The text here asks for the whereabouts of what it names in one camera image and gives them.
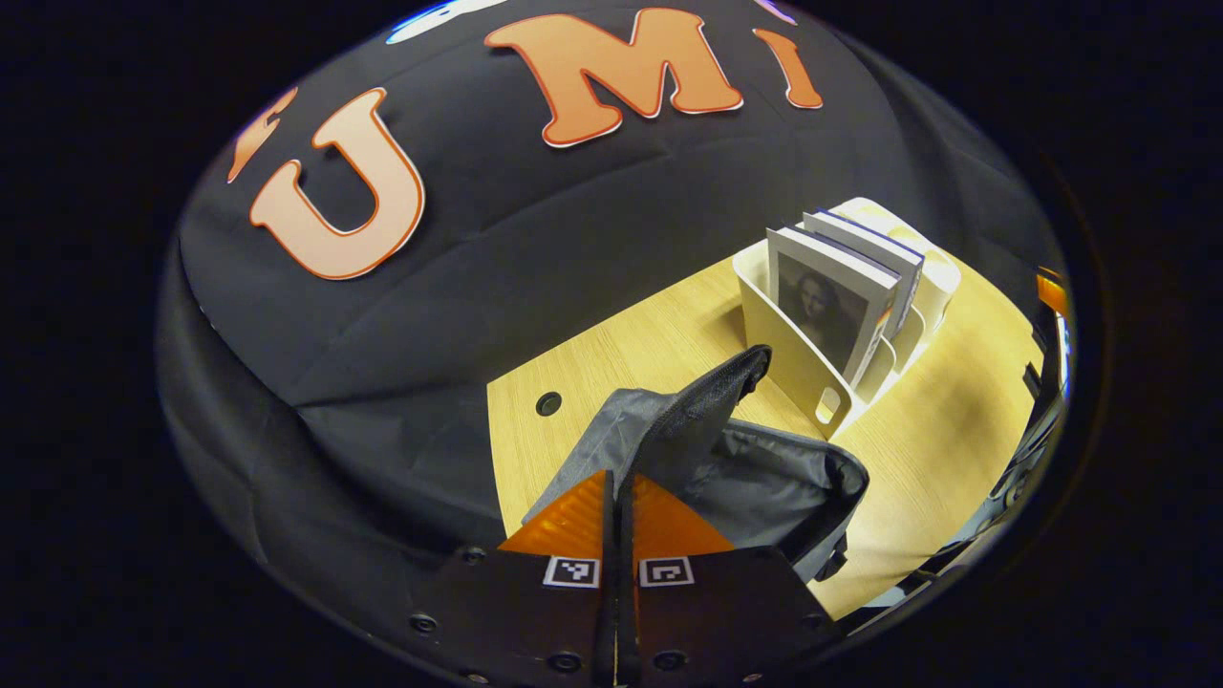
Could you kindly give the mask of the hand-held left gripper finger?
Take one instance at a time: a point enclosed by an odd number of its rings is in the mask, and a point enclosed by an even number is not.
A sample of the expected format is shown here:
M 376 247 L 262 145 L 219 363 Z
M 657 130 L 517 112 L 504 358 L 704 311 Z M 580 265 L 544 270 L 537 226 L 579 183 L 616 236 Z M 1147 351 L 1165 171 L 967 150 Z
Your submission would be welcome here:
M 498 547 L 464 547 L 416 593 L 411 653 L 464 687 L 607 687 L 607 536 L 598 470 Z
M 780 549 L 734 546 L 642 475 L 624 499 L 624 686 L 783 687 L 840 643 Z

